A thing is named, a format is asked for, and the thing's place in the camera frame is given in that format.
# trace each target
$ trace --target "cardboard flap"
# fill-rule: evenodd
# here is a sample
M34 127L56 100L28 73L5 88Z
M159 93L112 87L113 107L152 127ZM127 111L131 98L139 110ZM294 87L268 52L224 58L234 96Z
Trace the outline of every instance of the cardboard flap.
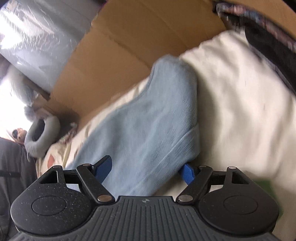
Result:
M51 98L84 117L180 55L225 30L202 0L110 0L82 39Z

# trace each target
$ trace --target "plastic-wrapped package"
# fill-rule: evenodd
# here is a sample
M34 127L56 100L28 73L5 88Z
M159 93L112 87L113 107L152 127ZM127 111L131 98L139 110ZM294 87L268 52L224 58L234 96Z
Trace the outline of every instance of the plastic-wrapped package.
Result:
M95 0L10 0L0 10L0 54L51 92L100 6Z
M26 78L24 74L10 65L3 81L9 84L11 96L15 96L25 105L31 106L38 97L38 93L24 83L24 78Z

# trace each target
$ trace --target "cardboard box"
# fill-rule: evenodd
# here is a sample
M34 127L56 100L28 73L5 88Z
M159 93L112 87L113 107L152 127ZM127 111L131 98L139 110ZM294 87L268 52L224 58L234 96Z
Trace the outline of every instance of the cardboard box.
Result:
M235 2L296 36L296 14L282 0ZM85 124L147 77L159 57L178 56L224 30L210 0L110 0L60 75L50 109L58 116L77 114Z

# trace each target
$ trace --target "blue clip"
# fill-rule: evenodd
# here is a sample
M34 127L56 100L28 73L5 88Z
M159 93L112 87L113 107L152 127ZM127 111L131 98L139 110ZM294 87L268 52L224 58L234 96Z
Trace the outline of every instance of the blue clip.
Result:
M195 179L194 169L188 163L179 170L179 174L187 185Z
M99 181L99 183L103 183L108 174L112 170L112 159L110 156L104 156L101 160L99 160L94 165L94 176Z

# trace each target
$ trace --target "ribbed rubber surface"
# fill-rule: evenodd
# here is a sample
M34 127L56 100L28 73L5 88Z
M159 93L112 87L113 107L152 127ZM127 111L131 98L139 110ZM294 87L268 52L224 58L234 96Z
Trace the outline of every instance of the ribbed rubber surface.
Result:
M93 217L70 234L37 237L18 234L14 241L277 241L271 234L235 238L206 226L193 207L176 204L171 197L121 197L111 206L97 208Z

